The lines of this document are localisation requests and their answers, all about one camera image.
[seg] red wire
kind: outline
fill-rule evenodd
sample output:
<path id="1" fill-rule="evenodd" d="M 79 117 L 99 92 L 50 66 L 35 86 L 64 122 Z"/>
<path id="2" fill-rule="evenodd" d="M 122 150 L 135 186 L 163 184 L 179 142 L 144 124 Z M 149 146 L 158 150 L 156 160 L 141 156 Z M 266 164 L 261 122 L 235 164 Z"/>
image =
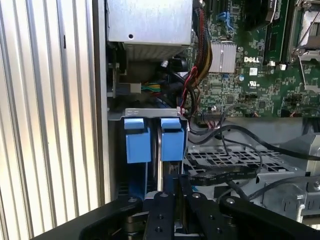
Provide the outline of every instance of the red wire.
<path id="1" fill-rule="evenodd" d="M 183 86 L 183 92 L 182 92 L 182 102 L 180 104 L 180 107 L 182 107 L 184 105 L 184 101 L 185 101 L 185 94 L 186 94 L 186 91 L 187 91 L 187 83 L 194 77 L 194 74 L 197 75 L 198 73 L 198 69 L 196 66 L 194 66 L 191 71 L 190 71 L 190 74 L 189 76 L 187 77 L 187 79 L 184 81 L 184 86 Z"/>

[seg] corrugated metal panel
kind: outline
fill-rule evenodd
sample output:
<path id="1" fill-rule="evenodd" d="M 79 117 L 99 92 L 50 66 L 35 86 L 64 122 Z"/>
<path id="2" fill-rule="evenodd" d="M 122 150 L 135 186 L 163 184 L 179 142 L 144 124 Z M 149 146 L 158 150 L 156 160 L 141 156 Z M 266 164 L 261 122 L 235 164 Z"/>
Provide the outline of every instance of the corrugated metal panel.
<path id="1" fill-rule="evenodd" d="M 90 0 L 0 0 L 0 239 L 98 207 Z"/>

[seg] green wire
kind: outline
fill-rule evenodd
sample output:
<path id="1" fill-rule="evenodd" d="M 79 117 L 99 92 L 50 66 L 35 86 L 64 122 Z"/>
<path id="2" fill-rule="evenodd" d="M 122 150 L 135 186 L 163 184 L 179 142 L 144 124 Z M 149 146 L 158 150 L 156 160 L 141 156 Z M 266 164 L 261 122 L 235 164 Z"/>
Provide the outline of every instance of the green wire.
<path id="1" fill-rule="evenodd" d="M 147 87 L 147 86 L 143 86 L 141 87 L 142 90 L 149 90 L 151 92 L 161 92 L 161 89 L 159 88 L 153 88 L 153 87 Z"/>

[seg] motherboard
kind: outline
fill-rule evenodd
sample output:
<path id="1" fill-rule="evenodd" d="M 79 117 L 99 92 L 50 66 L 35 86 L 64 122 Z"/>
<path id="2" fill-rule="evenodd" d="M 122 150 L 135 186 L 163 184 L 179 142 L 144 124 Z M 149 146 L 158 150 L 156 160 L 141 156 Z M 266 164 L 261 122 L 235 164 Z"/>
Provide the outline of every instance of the motherboard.
<path id="1" fill-rule="evenodd" d="M 223 15 L 218 4 L 221 3 L 203 1 L 207 9 L 213 60 L 208 76 L 199 84 L 201 99 L 198 116 L 218 116 L 237 103 L 244 103 L 254 110 L 254 115 L 246 117 L 317 116 L 320 62 L 317 59 L 304 61 L 302 58 L 294 61 L 287 54 L 290 51 L 287 43 L 290 41 L 289 35 L 293 34 L 291 19 L 297 18 L 294 28 L 300 32 L 306 21 L 303 13 L 293 16 L 295 3 L 290 0 L 274 2 L 272 23 L 263 22 L 260 27 L 248 26 L 245 1 L 225 2 Z M 317 37 L 320 36 L 320 16 L 313 16 L 313 26 L 318 27 L 314 30 Z M 301 39 L 299 36 L 299 32 L 296 33 L 295 44 Z M 186 54 L 191 67 L 197 55 L 195 36 Z M 232 112 L 231 117 L 244 117 L 245 114 L 243 109 L 238 109 Z"/>

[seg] yellow wire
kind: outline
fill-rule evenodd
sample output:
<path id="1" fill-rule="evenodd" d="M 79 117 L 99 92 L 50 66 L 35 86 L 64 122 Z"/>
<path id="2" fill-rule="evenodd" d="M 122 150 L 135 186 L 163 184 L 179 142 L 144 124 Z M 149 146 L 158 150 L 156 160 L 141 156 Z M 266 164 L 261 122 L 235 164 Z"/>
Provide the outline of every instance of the yellow wire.
<path id="1" fill-rule="evenodd" d="M 211 51 L 211 45 L 208 42 L 208 54 L 207 54 L 207 58 L 206 58 L 206 62 L 205 62 L 205 67 L 203 69 L 203 71 L 200 73 L 199 77 L 196 79 L 196 83 L 193 84 L 194 86 L 198 84 L 199 80 L 202 80 L 202 78 L 204 78 L 204 75 L 206 74 L 207 70 L 210 68 L 210 51 Z"/>
<path id="2" fill-rule="evenodd" d="M 144 87 L 154 88 L 154 89 L 160 89 L 160 85 L 159 85 L 159 84 L 146 85 L 146 86 L 144 86 Z"/>

